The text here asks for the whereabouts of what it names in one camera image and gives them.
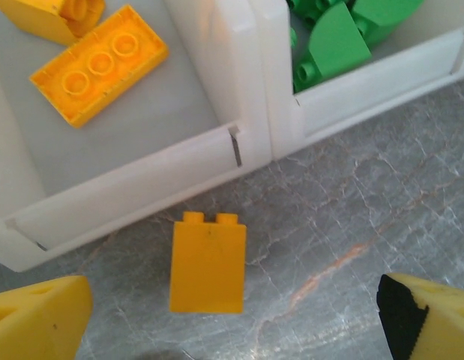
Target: yellow lego brick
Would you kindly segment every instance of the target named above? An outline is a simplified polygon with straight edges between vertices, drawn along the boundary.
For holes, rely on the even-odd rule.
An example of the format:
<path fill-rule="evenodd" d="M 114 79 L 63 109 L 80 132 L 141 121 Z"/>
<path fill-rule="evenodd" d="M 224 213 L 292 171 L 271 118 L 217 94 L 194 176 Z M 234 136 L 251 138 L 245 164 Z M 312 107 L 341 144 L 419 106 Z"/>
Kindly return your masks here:
<path fill-rule="evenodd" d="M 80 128 L 168 56 L 165 43 L 125 5 L 30 80 Z"/>
<path fill-rule="evenodd" d="M 104 0 L 0 0 L 17 28 L 67 46 L 92 30 L 104 9 Z"/>
<path fill-rule="evenodd" d="M 92 308 L 83 276 L 0 293 L 0 360 L 73 360 Z"/>
<path fill-rule="evenodd" d="M 201 212 L 185 212 L 173 235 L 170 311 L 241 313 L 247 227 L 235 214 L 205 223 Z"/>

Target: gray marble surface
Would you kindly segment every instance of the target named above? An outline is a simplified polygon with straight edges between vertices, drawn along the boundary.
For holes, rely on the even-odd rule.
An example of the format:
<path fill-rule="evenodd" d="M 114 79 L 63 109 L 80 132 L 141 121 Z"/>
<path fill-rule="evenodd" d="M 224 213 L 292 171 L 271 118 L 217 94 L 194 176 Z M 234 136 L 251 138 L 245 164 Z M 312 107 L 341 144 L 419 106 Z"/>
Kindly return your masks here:
<path fill-rule="evenodd" d="M 173 221 L 238 213 L 244 313 L 168 311 Z M 464 288 L 464 82 L 324 140 L 23 274 L 84 274 L 94 314 L 78 359 L 391 359 L 380 276 Z"/>

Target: green lego piece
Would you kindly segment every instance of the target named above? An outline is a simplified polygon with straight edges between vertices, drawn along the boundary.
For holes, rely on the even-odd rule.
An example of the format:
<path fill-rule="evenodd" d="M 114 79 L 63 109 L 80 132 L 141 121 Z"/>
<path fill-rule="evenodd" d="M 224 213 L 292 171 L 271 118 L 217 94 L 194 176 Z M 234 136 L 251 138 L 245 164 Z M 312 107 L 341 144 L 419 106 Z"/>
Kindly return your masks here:
<path fill-rule="evenodd" d="M 410 15 L 424 0 L 356 0 L 352 17 L 369 47 L 374 47 Z"/>
<path fill-rule="evenodd" d="M 293 28 L 290 28 L 290 44 L 292 45 L 292 49 L 294 49 L 297 46 L 297 42 L 297 33 Z"/>
<path fill-rule="evenodd" d="M 351 0 L 287 0 L 290 11 L 303 19 L 309 29 L 315 26 L 323 13 L 340 2 L 349 3 Z"/>
<path fill-rule="evenodd" d="M 294 71 L 295 92 L 351 70 L 370 57 L 346 4 L 339 3 L 312 30 L 307 51 Z"/>

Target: white plastic bin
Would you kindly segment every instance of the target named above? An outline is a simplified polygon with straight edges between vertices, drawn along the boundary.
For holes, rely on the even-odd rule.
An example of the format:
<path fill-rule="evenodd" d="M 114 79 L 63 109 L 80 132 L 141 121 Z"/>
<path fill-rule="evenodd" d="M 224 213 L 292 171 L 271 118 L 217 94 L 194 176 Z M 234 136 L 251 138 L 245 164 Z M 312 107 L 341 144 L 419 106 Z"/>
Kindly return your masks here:
<path fill-rule="evenodd" d="M 249 2 L 108 0 L 102 20 L 125 2 L 170 57 L 81 130 L 28 81 L 64 47 L 0 12 L 0 263 L 15 271 L 271 161 Z"/>
<path fill-rule="evenodd" d="M 464 0 L 424 0 L 370 63 L 293 95 L 286 0 L 249 1 L 276 159 L 464 77 Z"/>

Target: yellow plastic piece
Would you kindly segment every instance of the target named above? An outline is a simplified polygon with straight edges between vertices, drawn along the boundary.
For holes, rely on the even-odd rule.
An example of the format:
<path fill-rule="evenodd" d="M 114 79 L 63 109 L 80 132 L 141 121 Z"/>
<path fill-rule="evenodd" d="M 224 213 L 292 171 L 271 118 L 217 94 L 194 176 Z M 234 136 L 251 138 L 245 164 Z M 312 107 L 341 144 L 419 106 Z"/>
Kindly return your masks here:
<path fill-rule="evenodd" d="M 30 80 L 80 128 L 168 56 L 165 43 L 125 5 Z"/>
<path fill-rule="evenodd" d="M 420 309 L 429 307 L 410 360 L 464 359 L 464 290 L 406 274 L 389 274 L 410 289 Z"/>
<path fill-rule="evenodd" d="M 67 46 L 92 30 L 104 9 L 104 0 L 0 0 L 16 27 Z"/>
<path fill-rule="evenodd" d="M 241 313 L 247 227 L 236 214 L 203 219 L 201 212 L 185 212 L 175 223 L 170 311 Z"/>
<path fill-rule="evenodd" d="M 73 360 L 92 307 L 83 276 L 0 293 L 0 360 Z"/>

